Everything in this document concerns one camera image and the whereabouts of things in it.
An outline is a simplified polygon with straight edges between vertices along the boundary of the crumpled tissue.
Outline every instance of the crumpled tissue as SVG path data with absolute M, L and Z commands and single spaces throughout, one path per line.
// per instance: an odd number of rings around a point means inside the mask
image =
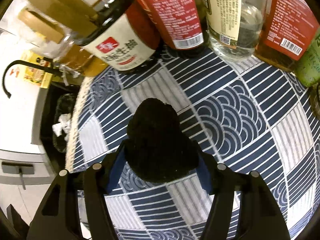
M 65 140 L 68 140 L 68 133 L 70 131 L 71 114 L 62 114 L 58 119 L 58 123 L 52 126 L 53 132 L 59 137 L 62 134 L 62 130 L 67 134 Z

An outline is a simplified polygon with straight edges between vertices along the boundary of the red label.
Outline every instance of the red label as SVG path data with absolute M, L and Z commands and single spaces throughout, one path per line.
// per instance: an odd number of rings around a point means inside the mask
M 118 65 L 126 65 L 129 64 L 130 62 L 134 61 L 134 59 L 136 58 L 136 55 L 133 55 L 131 58 L 129 58 L 128 60 L 118 63 Z
M 100 50 L 102 53 L 108 53 L 109 51 L 112 51 L 118 46 L 119 46 L 119 42 L 116 41 L 114 38 L 109 37 L 104 42 L 96 46 L 96 48 Z
M 195 0 L 138 0 L 164 41 L 174 49 L 190 49 L 203 43 Z
M 263 42 L 299 60 L 312 41 L 318 22 L 304 0 L 272 0 Z

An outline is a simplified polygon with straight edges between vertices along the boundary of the barcode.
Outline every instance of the barcode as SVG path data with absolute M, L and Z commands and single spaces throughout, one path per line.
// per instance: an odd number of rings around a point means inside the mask
M 223 36 L 222 34 L 220 34 L 220 41 L 224 44 L 230 45 L 230 38 Z
M 299 54 L 302 51 L 302 48 L 300 48 L 298 45 L 294 44 L 291 41 L 288 41 L 287 39 L 283 38 L 281 44 L 281 47 L 284 47 L 285 49 L 291 51 L 292 53 L 296 54 L 297 56 L 299 56 Z
M 203 43 L 202 33 L 194 36 L 190 39 L 181 40 L 181 41 L 173 41 L 173 44 L 177 49 L 190 49 L 196 47 Z

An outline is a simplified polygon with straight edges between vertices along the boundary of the white countertop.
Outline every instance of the white countertop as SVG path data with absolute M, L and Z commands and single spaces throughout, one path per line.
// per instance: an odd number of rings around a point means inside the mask
M 20 59 L 28 46 L 29 44 L 10 33 L 0 35 L 1 77 L 7 65 Z M 34 116 L 41 88 L 9 74 L 10 71 L 5 78 L 5 85 L 12 94 L 11 98 L 9 99 L 3 90 L 0 90 L 0 149 L 23 153 L 44 153 L 40 143 L 31 144 L 33 124 L 41 120 L 41 115 Z

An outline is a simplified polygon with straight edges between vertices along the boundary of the white bottle label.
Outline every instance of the white bottle label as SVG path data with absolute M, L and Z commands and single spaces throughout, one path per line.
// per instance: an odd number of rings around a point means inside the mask
M 83 48 L 120 71 L 139 66 L 155 52 L 135 34 L 126 14 Z
M 230 47 L 237 44 L 240 28 L 241 0 L 204 0 L 211 34 Z

